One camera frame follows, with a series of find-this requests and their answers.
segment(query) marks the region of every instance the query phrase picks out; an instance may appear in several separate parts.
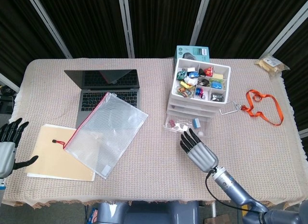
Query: laptop screen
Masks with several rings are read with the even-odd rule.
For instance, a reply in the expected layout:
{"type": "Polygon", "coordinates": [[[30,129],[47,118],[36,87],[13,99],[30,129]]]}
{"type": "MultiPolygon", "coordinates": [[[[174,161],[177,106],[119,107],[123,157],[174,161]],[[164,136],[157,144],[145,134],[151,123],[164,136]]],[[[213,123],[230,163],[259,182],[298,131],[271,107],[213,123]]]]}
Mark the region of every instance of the laptop screen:
{"type": "Polygon", "coordinates": [[[139,88],[137,70],[65,70],[69,78],[81,89],[139,88]]]}

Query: plastic mesh bag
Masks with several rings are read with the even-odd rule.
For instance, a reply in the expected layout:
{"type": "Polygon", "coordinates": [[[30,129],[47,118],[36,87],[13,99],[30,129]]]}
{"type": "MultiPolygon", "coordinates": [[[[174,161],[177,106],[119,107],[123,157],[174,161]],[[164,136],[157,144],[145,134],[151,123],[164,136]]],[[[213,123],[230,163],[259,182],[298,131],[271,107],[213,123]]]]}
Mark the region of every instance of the plastic mesh bag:
{"type": "Polygon", "coordinates": [[[108,92],[64,149],[106,179],[147,117],[108,92]]]}

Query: orange lanyard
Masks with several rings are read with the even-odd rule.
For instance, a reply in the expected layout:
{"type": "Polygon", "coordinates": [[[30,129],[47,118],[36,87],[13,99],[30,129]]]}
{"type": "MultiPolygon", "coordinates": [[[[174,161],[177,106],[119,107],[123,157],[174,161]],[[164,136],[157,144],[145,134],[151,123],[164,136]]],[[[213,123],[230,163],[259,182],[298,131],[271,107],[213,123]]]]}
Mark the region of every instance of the orange lanyard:
{"type": "Polygon", "coordinates": [[[249,90],[247,93],[246,93],[246,98],[247,98],[247,101],[249,103],[249,106],[250,108],[246,107],[245,105],[243,105],[241,107],[241,110],[242,111],[245,111],[247,112],[251,117],[261,117],[262,119],[264,119],[265,121],[275,125],[275,126],[279,126],[282,124],[283,122],[283,113],[282,113],[282,110],[279,106],[279,103],[278,101],[276,100],[276,98],[270,94],[261,94],[260,92],[258,92],[257,90],[249,90]],[[278,115],[279,115],[279,118],[280,118],[280,123],[279,124],[274,124],[273,122],[271,122],[262,112],[258,111],[256,112],[255,114],[252,112],[252,109],[254,109],[254,103],[252,102],[251,98],[250,98],[250,95],[249,93],[253,93],[254,96],[252,97],[254,99],[254,101],[256,102],[260,102],[263,98],[266,98],[266,97],[270,97],[274,100],[275,102],[275,105],[276,105],[276,109],[277,109],[277,112],[278,112],[278,115]]]}

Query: beige woven tablecloth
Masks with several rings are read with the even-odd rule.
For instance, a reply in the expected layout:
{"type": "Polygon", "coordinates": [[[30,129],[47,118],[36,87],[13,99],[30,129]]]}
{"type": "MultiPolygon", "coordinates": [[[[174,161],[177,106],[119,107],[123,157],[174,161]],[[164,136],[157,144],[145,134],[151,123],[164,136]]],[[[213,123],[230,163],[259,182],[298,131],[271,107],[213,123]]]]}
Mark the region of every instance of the beige woven tablecloth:
{"type": "MultiPolygon", "coordinates": [[[[307,198],[308,164],[282,78],[270,79],[254,65],[254,60],[211,62],[231,67],[229,101],[248,105],[245,94],[256,89],[273,94],[284,112],[284,122],[279,127],[251,118],[243,111],[217,114],[208,125],[211,136],[204,141],[219,157],[219,165],[258,200],[293,204],[307,198]]],[[[22,117],[30,122],[19,144],[17,161],[30,158],[42,125],[75,127],[80,89],[66,76],[65,69],[137,69],[141,110],[149,117],[107,180],[98,175],[94,182],[30,178],[21,169],[7,179],[4,202],[37,206],[52,200],[213,200],[205,189],[205,174],[180,148],[180,135],[164,128],[173,67],[173,59],[31,62],[12,116],[12,120],[22,117]]],[[[270,99],[264,99],[257,109],[270,119],[279,120],[270,99]]],[[[212,180],[209,187],[218,198],[228,199],[212,180]]]]}

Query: black curtain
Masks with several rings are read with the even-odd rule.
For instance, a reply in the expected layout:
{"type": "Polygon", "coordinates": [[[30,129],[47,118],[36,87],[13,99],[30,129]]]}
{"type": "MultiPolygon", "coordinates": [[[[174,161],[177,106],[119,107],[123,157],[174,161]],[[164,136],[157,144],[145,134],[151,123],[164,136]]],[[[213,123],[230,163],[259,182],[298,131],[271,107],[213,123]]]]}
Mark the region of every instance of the black curtain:
{"type": "Polygon", "coordinates": [[[127,58],[119,0],[40,0],[74,58],[127,58]]]}
{"type": "Polygon", "coordinates": [[[174,56],[189,45],[201,0],[129,0],[136,58],[174,56]]]}
{"type": "Polygon", "coordinates": [[[292,34],[274,55],[290,67],[282,76],[298,130],[308,128],[308,20],[292,34]]]}
{"type": "Polygon", "coordinates": [[[210,0],[197,45],[211,58],[259,58],[307,0],[210,0]]]}
{"type": "Polygon", "coordinates": [[[302,139],[302,145],[304,146],[303,149],[304,149],[304,151],[307,155],[307,153],[308,153],[308,137],[305,137],[305,138],[302,139]]]}
{"type": "Polygon", "coordinates": [[[29,0],[0,0],[0,73],[20,85],[35,59],[64,58],[29,0]]]}

